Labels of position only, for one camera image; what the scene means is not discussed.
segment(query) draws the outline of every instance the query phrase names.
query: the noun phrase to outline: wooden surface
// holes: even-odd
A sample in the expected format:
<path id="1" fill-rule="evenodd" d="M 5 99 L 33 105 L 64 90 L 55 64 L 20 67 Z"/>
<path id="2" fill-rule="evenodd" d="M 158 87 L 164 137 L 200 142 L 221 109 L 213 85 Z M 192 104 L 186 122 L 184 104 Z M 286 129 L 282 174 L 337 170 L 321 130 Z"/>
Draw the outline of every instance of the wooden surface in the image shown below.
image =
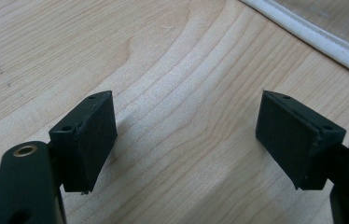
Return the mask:
<path id="1" fill-rule="evenodd" d="M 112 90 L 119 138 L 69 223 L 331 223 L 255 138 L 262 90 L 343 126 L 349 70 L 235 1 L 0 1 L 0 158 Z"/>

